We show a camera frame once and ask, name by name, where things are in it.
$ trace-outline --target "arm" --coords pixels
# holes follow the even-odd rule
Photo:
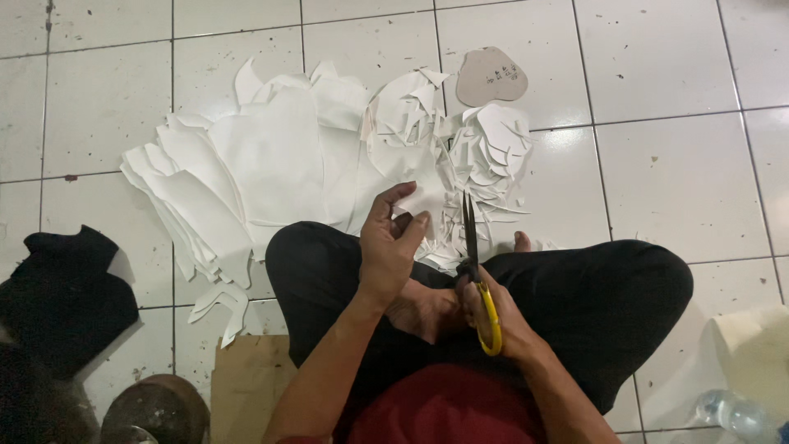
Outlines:
[[[392,206],[416,188],[415,182],[401,183],[373,202],[361,229],[357,293],[279,398],[264,443],[288,437],[329,442],[370,337],[383,312],[406,285],[414,252],[430,221],[427,212],[409,223],[400,218],[398,224],[391,220]]]
[[[526,323],[508,290],[497,284],[482,267],[480,275],[488,284],[499,313],[502,353],[516,362],[529,384],[548,442],[619,444],[614,431],[567,373],[551,346]],[[479,319],[483,325],[488,315],[479,301],[476,287],[467,284],[463,288],[463,303],[470,314],[469,320],[474,323]]]

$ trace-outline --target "forearm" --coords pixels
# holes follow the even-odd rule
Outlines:
[[[516,361],[540,409],[548,442],[619,443],[550,346],[533,335]]]
[[[264,442],[331,436],[384,309],[354,296],[282,394]]]

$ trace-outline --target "black pants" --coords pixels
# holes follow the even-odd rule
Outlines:
[[[266,251],[266,268],[300,367],[359,285],[358,238],[315,222],[283,228]],[[693,293],[688,266],[660,246],[620,240],[580,250],[500,254],[483,266],[506,287],[526,321],[550,345],[600,413],[655,351]],[[431,288],[454,279],[414,264],[411,277]],[[459,363],[525,383],[501,356],[482,351],[473,329],[431,345],[384,317],[365,353],[351,397],[371,400],[433,363]]]

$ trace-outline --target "person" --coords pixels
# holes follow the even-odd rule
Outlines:
[[[416,186],[380,194],[360,238],[300,222],[271,240],[299,371],[263,442],[619,442],[603,414],[688,304],[687,265],[637,240],[530,252],[519,231],[479,267],[503,336],[487,356],[473,284],[413,261],[429,213],[391,218]]]

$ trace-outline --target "white tile floor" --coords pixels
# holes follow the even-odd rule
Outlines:
[[[185,323],[208,283],[174,270],[153,208],[118,173],[120,152],[152,141],[171,109],[233,112],[250,55],[266,78],[333,59],[374,90],[421,66],[457,73],[468,50],[494,45],[529,77],[509,103],[537,140],[520,228],[568,247],[638,237],[692,264],[694,299],[609,423],[627,444],[731,442],[694,428],[688,407],[721,383],[706,322],[782,303],[789,286],[784,2],[35,0],[0,5],[0,42],[0,279],[27,256],[26,235],[88,224],[120,245],[111,271],[143,308],[80,374],[99,419],[155,372],[208,399],[226,317],[220,307]],[[438,101],[451,115],[466,108],[455,80]],[[264,265],[252,281],[252,298],[273,298]],[[246,331],[286,332],[275,300],[250,304]]]

